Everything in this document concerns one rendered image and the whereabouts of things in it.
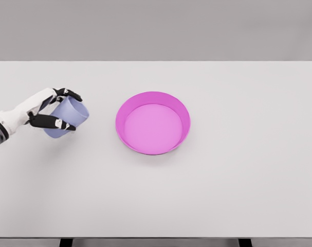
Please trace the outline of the pink round plate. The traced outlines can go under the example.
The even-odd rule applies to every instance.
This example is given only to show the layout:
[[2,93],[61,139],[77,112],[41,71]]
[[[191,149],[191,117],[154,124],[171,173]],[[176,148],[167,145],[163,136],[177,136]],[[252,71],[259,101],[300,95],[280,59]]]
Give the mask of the pink round plate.
[[179,147],[187,138],[191,117],[186,106],[164,92],[143,92],[119,108],[115,127],[120,140],[130,149],[160,155]]

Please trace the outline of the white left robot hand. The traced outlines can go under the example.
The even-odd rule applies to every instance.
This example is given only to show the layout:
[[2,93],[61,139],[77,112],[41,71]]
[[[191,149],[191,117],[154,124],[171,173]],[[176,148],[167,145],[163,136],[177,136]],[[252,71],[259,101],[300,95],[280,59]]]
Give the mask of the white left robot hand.
[[58,117],[40,114],[40,111],[46,106],[55,102],[62,102],[68,96],[79,102],[82,101],[80,95],[66,88],[46,88],[35,93],[15,107],[15,110],[19,113],[17,124],[19,126],[30,124],[33,127],[43,129],[76,130],[75,126]]

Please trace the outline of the light blue cup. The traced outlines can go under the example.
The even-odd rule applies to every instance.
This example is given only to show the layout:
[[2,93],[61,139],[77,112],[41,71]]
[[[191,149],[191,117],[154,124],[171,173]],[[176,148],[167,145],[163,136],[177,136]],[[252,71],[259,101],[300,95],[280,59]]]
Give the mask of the light blue cup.
[[67,96],[61,102],[55,102],[49,106],[52,111],[49,113],[64,120],[76,128],[89,118],[89,111],[82,102],[73,97]]

